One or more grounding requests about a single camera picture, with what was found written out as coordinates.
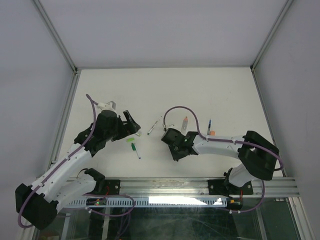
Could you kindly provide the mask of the white marker green end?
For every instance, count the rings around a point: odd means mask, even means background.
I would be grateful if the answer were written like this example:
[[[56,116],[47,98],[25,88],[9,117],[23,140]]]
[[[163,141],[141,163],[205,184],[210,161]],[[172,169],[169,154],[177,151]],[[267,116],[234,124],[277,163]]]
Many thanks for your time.
[[[155,127],[157,126],[157,124],[161,120],[161,118],[162,118],[162,115],[154,122],[152,127],[148,130],[147,135],[150,135],[152,133],[152,131],[155,129]]]

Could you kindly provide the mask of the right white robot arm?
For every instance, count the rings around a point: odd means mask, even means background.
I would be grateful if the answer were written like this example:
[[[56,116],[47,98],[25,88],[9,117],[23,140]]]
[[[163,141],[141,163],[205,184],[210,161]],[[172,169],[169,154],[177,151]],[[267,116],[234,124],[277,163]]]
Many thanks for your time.
[[[169,128],[161,141],[169,147],[174,161],[187,156],[220,155],[240,160],[241,164],[225,172],[224,180],[213,187],[219,195],[239,195],[253,180],[270,181],[276,171],[279,149],[263,136],[249,130],[243,136],[216,137],[189,131],[183,135]]]

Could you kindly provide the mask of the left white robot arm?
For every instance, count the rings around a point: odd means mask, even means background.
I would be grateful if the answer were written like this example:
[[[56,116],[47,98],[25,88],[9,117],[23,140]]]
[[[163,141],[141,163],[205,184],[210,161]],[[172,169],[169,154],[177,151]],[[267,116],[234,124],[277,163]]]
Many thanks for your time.
[[[103,110],[94,115],[89,128],[80,132],[66,155],[30,185],[20,184],[15,190],[18,224],[26,219],[38,230],[48,227],[58,213],[76,198],[89,193],[100,194],[105,188],[105,176],[90,168],[80,179],[67,183],[72,173],[90,161],[106,143],[118,141],[137,133],[141,126],[129,111],[123,112],[125,120],[113,110]]]

